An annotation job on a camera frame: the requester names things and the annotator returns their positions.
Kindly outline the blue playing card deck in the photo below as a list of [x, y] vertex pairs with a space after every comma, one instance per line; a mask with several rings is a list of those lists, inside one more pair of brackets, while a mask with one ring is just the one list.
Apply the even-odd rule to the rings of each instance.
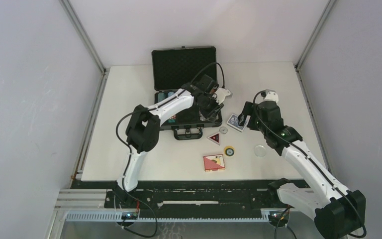
[[227, 120], [226, 124], [231, 127], [232, 129], [238, 131], [238, 132], [243, 132], [245, 130], [245, 127], [248, 123], [248, 119], [246, 119], [244, 121], [244, 124], [243, 126], [240, 126], [239, 125], [239, 119], [238, 119], [238, 115], [236, 114], [231, 114], [231, 116], [229, 117], [229, 119]]

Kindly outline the white poker chip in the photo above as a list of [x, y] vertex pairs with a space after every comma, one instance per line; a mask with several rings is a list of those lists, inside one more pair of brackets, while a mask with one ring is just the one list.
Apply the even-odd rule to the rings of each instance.
[[228, 129], [226, 127], [222, 126], [222, 127], [219, 128], [219, 132], [221, 134], [227, 134], [228, 133]]

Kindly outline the red triangular dealer button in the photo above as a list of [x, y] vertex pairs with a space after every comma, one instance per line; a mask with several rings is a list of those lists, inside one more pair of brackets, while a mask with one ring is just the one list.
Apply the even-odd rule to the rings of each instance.
[[216, 133], [213, 133], [212, 135], [208, 136], [207, 139], [217, 145], [221, 145], [221, 142], [220, 142], [220, 136], [221, 136], [221, 133], [218, 131]]

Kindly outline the yellow round blind button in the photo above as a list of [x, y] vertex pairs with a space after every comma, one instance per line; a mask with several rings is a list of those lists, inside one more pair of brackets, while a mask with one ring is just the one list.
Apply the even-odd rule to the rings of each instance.
[[227, 157], [232, 157], [235, 155], [235, 149], [232, 146], [226, 146], [223, 151]]

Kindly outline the clear round button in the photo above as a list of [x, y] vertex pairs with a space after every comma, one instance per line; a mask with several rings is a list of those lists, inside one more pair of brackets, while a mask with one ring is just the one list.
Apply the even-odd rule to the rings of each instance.
[[267, 154], [267, 150], [266, 150], [266, 148], [263, 145], [256, 145], [254, 147], [254, 154], [257, 157], [265, 157], [266, 154]]

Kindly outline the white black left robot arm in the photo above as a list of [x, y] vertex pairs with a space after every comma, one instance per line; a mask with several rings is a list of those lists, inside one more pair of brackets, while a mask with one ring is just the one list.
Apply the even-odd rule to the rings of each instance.
[[124, 172], [117, 183], [121, 190], [116, 195], [116, 201], [123, 207], [131, 207], [136, 200], [132, 191], [138, 185], [138, 176], [144, 158], [158, 143], [161, 126], [177, 116], [180, 112], [196, 108], [196, 119], [186, 123], [185, 128], [213, 127], [220, 119], [224, 101], [232, 93], [220, 86], [208, 75], [198, 80], [183, 84], [171, 96], [145, 107], [137, 105], [126, 127], [126, 140], [122, 143], [128, 147], [128, 161]]

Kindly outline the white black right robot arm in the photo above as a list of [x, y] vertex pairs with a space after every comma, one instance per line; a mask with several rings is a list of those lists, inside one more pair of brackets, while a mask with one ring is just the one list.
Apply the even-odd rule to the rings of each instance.
[[302, 136], [284, 124], [275, 101], [246, 102], [238, 120], [239, 125], [247, 121], [250, 130], [261, 132], [267, 145], [290, 163], [312, 190], [309, 193], [282, 178], [270, 185], [270, 205], [287, 204], [304, 213], [325, 239], [354, 237], [357, 229], [363, 230], [358, 238], [367, 235], [365, 196], [343, 185], [315, 158]]

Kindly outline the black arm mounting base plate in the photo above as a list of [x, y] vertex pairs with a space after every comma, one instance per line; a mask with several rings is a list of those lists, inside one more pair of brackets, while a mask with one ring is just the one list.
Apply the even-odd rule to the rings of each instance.
[[135, 209], [143, 218], [255, 219], [262, 210], [284, 209], [269, 186], [273, 180], [140, 181], [125, 194], [116, 182], [74, 180], [72, 189], [106, 189], [105, 208]]

